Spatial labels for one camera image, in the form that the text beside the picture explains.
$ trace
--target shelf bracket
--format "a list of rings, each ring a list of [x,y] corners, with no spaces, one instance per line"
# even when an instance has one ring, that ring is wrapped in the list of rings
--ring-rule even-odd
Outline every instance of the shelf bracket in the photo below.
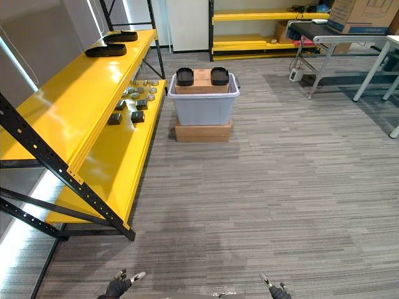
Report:
[[[15,206],[14,204],[11,204],[10,202],[6,201],[4,198],[0,197],[0,210],[3,212],[9,214],[10,216],[15,217],[16,219],[19,219],[26,224],[29,224],[30,226],[34,227],[35,229],[53,237],[56,238],[59,241],[66,241],[68,240],[68,237],[63,235],[59,235],[60,231],[56,229],[54,226],[45,223],[41,221],[40,219],[24,212],[24,210],[20,209],[19,207]]]

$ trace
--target yellow storage rack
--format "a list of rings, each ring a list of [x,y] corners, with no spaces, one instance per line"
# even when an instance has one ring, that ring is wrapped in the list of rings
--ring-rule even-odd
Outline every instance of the yellow storage rack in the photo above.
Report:
[[[111,33],[113,26],[126,25],[113,25],[104,0],[100,3]],[[125,55],[91,58],[82,53],[16,109],[0,93],[0,166],[45,166],[65,184],[54,204],[1,187],[2,211],[60,241],[90,234],[123,234],[134,240],[128,220],[166,91],[151,0],[147,3],[151,22],[146,24],[153,29],[137,31],[136,41],[124,42]],[[154,40],[161,74],[150,68],[162,80],[154,83],[157,91],[143,111],[144,122],[132,123],[135,100],[123,98],[127,107],[118,111],[121,124],[107,125],[127,87],[143,87],[144,96],[152,87],[132,78],[142,62],[148,65],[145,55]],[[93,47],[101,44],[99,40]],[[41,221],[7,199],[49,213]],[[110,229],[60,230],[55,223],[95,223]]]
[[[246,21],[246,20],[291,20],[291,19],[327,19],[329,14],[312,12],[298,13],[282,9],[261,9],[241,11],[215,11],[214,0],[209,0],[209,59],[248,59],[268,57],[293,56],[293,52],[279,52],[278,50],[295,49],[294,44],[272,44],[274,37],[262,37],[258,34],[214,36],[215,22]],[[265,53],[243,53],[243,51],[263,50]],[[226,54],[229,51],[239,51],[239,54]]]

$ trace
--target cardboard box on table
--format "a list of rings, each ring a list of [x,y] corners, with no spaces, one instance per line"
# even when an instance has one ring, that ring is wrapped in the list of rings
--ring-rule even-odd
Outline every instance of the cardboard box on table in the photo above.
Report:
[[[399,0],[335,0],[327,25],[343,34],[386,34]]]

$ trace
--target yellow shelf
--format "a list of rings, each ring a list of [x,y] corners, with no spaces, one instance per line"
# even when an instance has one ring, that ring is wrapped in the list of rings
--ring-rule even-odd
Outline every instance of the yellow shelf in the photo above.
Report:
[[[235,59],[260,59],[275,57],[293,57],[296,53],[265,53],[265,54],[236,54],[213,56],[213,60],[235,60]]]
[[[271,44],[272,39],[274,39],[274,37],[262,37],[259,34],[214,36],[212,51],[275,50],[298,48],[293,43]]]
[[[85,161],[155,36],[153,29],[138,31],[138,40],[126,42],[127,54],[120,57],[80,54],[17,108],[71,173]],[[4,128],[0,139],[0,159],[34,159]]]
[[[244,20],[292,20],[292,19],[328,19],[329,14],[321,12],[289,12],[282,9],[215,11],[213,21],[244,21]]]
[[[123,220],[126,228],[129,228],[127,221],[165,86],[166,80],[160,80],[160,84],[156,86],[158,92],[155,94],[155,100],[148,102],[148,109],[144,110],[145,121],[135,124],[134,127],[130,120],[131,111],[134,111],[133,101],[127,100],[128,107],[122,112],[122,123],[105,125],[79,171],[85,182]],[[63,188],[55,204],[102,217],[68,187]],[[46,222],[84,223],[86,221],[50,212]]]

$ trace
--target gray plastic bin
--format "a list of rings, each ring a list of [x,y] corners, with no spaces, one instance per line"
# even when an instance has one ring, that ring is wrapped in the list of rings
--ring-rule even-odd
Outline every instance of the gray plastic bin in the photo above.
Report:
[[[182,126],[226,125],[239,87],[236,77],[229,73],[228,93],[176,94],[176,74],[170,83],[168,97],[175,103],[176,114]]]

